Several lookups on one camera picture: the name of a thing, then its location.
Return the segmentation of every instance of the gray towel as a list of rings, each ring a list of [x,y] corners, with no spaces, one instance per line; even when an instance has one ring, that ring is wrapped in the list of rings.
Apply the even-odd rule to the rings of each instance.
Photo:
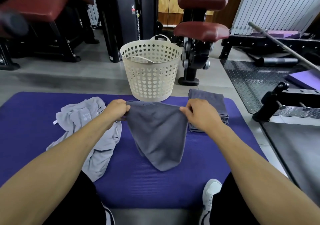
[[[207,100],[210,105],[212,105],[219,113],[219,116],[224,124],[229,124],[228,119],[229,115],[226,110],[226,106],[223,101],[223,94],[214,94],[202,90],[190,89],[189,90],[189,99],[202,99]],[[191,132],[203,132],[198,130],[195,126],[189,123],[189,130]]]
[[[128,101],[127,123],[142,156],[160,171],[182,159],[188,120],[179,106],[160,102]]]
[[[84,100],[78,104],[70,104],[61,108],[61,112],[56,114],[59,125],[66,133],[57,141],[50,144],[46,150],[62,142],[67,137],[78,131],[106,108],[104,102],[99,97]],[[97,144],[90,151],[83,166],[82,171],[94,182],[99,179],[108,166],[110,158],[116,144],[120,140],[122,131],[121,122],[114,122],[113,126],[107,130]]]

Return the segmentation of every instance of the black pants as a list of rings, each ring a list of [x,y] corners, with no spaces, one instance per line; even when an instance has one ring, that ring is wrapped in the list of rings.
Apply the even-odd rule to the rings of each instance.
[[[210,224],[259,224],[230,173],[219,193],[213,196]],[[80,172],[73,187],[43,223],[56,224],[92,224],[105,225],[106,213],[96,188],[88,176]]]

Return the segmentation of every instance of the floor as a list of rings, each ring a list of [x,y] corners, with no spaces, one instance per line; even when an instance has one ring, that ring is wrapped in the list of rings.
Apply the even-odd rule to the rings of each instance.
[[[92,93],[92,94],[131,94],[123,63],[112,63],[109,60],[102,32],[95,30],[100,40],[98,45],[79,45],[75,53],[82,58],[78,63],[58,62],[39,58],[14,59],[21,69],[9,72],[0,71],[0,105],[13,94],[21,91]],[[232,99],[238,106],[246,123],[256,137],[269,162],[286,174],[274,153],[260,125],[252,120],[238,96],[234,86],[223,69],[218,57],[222,50],[219,42],[210,54],[210,68],[199,70],[199,86],[195,87],[213,93],[223,94]],[[243,52],[232,49],[229,60],[251,61]],[[183,76],[180,66],[178,77]],[[176,82],[172,96],[188,96],[188,86]],[[273,122],[299,123],[320,126],[319,119],[273,116]],[[186,210],[159,209],[113,209],[117,224],[195,224],[198,213]]]

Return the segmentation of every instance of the person's left hand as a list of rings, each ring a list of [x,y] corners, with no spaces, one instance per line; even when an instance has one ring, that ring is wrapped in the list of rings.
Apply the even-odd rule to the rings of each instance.
[[[130,106],[126,104],[125,100],[113,100],[104,109],[103,115],[110,120],[110,122],[121,121],[122,117],[130,110]]]

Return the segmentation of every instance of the black rubber mat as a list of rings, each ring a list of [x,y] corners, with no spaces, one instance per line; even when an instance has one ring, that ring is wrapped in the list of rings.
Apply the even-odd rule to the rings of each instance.
[[[320,126],[263,122],[290,179],[320,207]]]
[[[301,65],[295,67],[257,67],[249,61],[220,60],[232,84],[237,90],[249,113],[256,113],[262,106],[261,99],[267,91],[272,91],[279,82],[287,82],[288,74],[306,70]],[[299,88],[290,83],[290,88]],[[278,110],[277,116],[320,118],[320,109],[303,112],[302,107],[287,107]]]

